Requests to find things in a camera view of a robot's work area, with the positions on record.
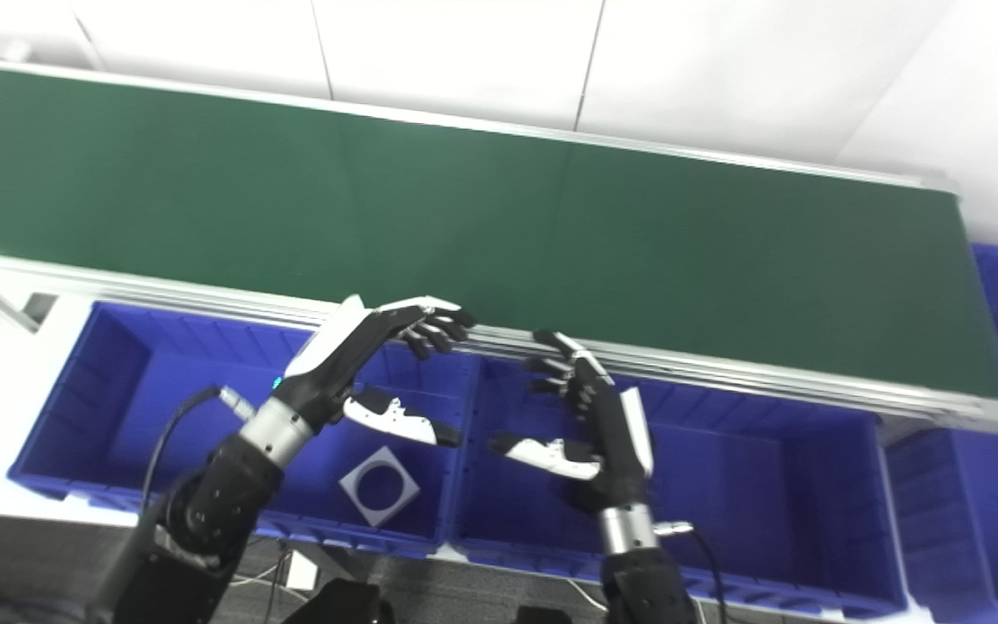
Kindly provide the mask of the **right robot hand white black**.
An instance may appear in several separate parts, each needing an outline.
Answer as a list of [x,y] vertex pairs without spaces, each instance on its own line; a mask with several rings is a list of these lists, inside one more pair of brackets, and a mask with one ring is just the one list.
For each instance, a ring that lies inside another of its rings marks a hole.
[[559,359],[532,356],[523,362],[534,373],[532,393],[558,396],[580,424],[583,439],[544,439],[496,432],[488,447],[523,465],[570,478],[567,501],[598,514],[610,507],[632,510],[649,503],[652,478],[651,434],[638,387],[621,388],[589,348],[562,332],[542,328],[535,342]]

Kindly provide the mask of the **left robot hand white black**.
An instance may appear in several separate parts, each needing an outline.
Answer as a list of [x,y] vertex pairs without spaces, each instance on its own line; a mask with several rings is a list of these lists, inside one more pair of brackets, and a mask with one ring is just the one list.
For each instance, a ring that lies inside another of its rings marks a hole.
[[355,379],[387,342],[404,341],[424,361],[431,351],[451,353],[475,324],[458,304],[435,296],[373,309],[360,296],[349,296],[290,361],[258,412],[294,427],[301,445],[322,427],[346,418],[374,431],[456,449],[461,443],[456,427],[413,411],[378,388],[355,391]]

